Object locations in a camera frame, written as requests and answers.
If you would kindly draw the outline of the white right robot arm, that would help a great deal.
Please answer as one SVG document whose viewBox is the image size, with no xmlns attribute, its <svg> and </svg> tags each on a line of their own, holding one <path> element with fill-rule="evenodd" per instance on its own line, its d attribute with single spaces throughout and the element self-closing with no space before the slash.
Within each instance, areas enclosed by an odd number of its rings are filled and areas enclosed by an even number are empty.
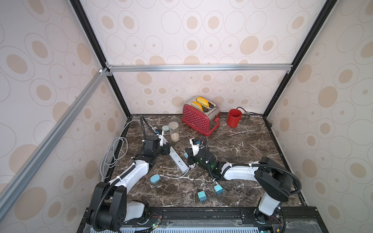
<svg viewBox="0 0 373 233">
<path fill-rule="evenodd" d="M 184 155 L 189 165 L 204 169 L 214 182 L 249 180 L 258 182 L 265 194 L 261 198 L 256 216 L 272 216 L 291 195 L 298 194 L 302 184 L 298 177 L 268 157 L 250 164 L 219 162 L 208 147 L 189 147 Z"/>
</svg>

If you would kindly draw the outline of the teal charger with black cable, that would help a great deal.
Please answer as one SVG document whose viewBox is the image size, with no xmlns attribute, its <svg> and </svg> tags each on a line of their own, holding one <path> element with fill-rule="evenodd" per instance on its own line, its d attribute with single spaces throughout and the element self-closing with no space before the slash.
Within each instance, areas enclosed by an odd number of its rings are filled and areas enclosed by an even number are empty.
<svg viewBox="0 0 373 233">
<path fill-rule="evenodd" d="M 202 188 L 198 187 L 195 183 L 196 179 L 199 178 L 201 175 L 202 174 L 199 173 L 195 178 L 193 178 L 193 185 L 197 188 L 197 197 L 199 201 L 203 203 L 207 200 L 207 194 Z M 214 191 L 216 194 L 221 194 L 223 192 L 223 187 L 217 183 L 214 186 Z"/>
</svg>

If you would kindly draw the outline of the teal charger with white cable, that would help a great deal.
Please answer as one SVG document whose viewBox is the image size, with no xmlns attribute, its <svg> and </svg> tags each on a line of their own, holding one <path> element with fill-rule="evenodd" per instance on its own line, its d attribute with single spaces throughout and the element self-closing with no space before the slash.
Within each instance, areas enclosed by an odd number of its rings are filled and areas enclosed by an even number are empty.
<svg viewBox="0 0 373 233">
<path fill-rule="evenodd" d="M 167 178 L 167 179 L 173 179 L 173 180 L 178 180 L 178 179 L 181 179 L 181 178 L 189 179 L 189 178 L 186 177 L 186 175 L 188 174 L 188 172 L 189 172 L 190 170 L 193 170 L 194 168 L 195 168 L 195 164 L 193 164 L 193 165 L 189 165 L 188 168 L 187 168 L 187 170 L 186 170 L 186 172 L 185 172 L 183 175 L 179 176 L 179 177 L 170 177 L 170 176 L 166 176 L 166 175 L 162 175 L 162 174 L 159 175 L 159 176 L 160 176 L 160 177 Z M 200 177 L 201 175 L 202 175 L 202 174 L 200 173 L 199 176 L 197 176 L 197 177 L 195 177 L 195 178 L 192 179 L 192 181 L 193 181 L 193 185 L 197 188 L 198 192 L 202 192 L 203 189 L 202 189 L 202 188 L 198 188 L 198 187 L 196 186 L 196 184 L 195 184 L 195 180 L 196 180 L 196 178 Z M 222 187 L 218 182 L 214 182 L 214 183 L 216 184 L 216 185 L 214 186 L 214 190 L 215 190 L 215 192 L 216 192 L 217 194 L 222 193 L 222 192 L 223 192 L 223 187 Z"/>
</svg>

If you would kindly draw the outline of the white power strip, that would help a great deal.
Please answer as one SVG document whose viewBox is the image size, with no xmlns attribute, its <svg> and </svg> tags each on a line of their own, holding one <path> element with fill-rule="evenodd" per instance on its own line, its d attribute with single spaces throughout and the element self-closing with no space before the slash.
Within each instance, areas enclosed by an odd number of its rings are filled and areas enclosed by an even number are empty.
<svg viewBox="0 0 373 233">
<path fill-rule="evenodd" d="M 161 141 L 163 144 L 167 143 L 168 141 L 164 137 L 164 132 L 162 130 L 159 130 L 156 127 L 152 127 L 152 131 L 155 132 L 155 134 L 160 138 L 162 136 Z M 186 173 L 189 169 L 189 167 L 185 164 L 185 162 L 181 159 L 181 157 L 177 154 L 177 152 L 173 149 L 173 147 L 170 147 L 170 158 L 175 162 L 175 164 L 178 166 L 180 171 L 182 173 Z"/>
</svg>

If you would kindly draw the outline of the blue earbud case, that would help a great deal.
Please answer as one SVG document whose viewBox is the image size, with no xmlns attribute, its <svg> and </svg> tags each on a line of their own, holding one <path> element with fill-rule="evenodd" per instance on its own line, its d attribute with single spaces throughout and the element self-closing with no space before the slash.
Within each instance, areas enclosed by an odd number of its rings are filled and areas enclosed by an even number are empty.
<svg viewBox="0 0 373 233">
<path fill-rule="evenodd" d="M 156 174 L 156 175 L 153 175 L 151 178 L 150 178 L 150 182 L 151 183 L 157 183 L 160 181 L 160 175 Z"/>
</svg>

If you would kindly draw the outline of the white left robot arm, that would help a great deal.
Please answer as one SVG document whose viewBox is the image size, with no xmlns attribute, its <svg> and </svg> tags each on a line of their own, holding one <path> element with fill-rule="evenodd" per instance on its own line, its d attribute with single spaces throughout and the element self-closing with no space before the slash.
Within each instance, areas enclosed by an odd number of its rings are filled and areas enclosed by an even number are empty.
<svg viewBox="0 0 373 233">
<path fill-rule="evenodd" d="M 127 194 L 152 169 L 157 157 L 170 154 L 170 149 L 171 145 L 163 136 L 147 137 L 140 153 L 126 171 L 109 182 L 96 185 L 86 217 L 87 223 L 97 232 L 117 232 L 125 222 L 143 217 L 145 204 L 129 203 Z"/>
</svg>

